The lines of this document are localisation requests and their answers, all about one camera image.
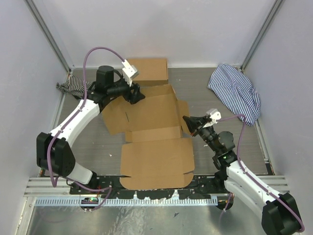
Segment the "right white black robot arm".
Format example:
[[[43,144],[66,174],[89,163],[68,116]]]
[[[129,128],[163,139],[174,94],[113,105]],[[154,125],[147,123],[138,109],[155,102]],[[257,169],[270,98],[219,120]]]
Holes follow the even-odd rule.
[[[183,116],[190,134],[200,136],[215,153],[213,162],[218,172],[214,175],[216,190],[232,193],[260,217],[268,235],[292,235],[305,230],[296,200],[290,193],[280,193],[257,177],[243,163],[233,149],[233,134],[219,134],[213,128],[218,119],[213,116]]]

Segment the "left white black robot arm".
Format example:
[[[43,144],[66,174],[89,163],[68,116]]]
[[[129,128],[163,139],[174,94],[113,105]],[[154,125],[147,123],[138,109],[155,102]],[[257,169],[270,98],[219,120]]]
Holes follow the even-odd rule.
[[[63,177],[87,194],[99,192],[97,174],[76,162],[71,147],[84,128],[118,97],[130,104],[145,98],[140,86],[133,82],[137,75],[138,70],[127,61],[123,62],[122,72],[111,66],[100,66],[91,88],[83,81],[83,98],[73,112],[49,133],[41,132],[37,136],[37,165],[49,172],[53,187],[57,186],[58,178]]]

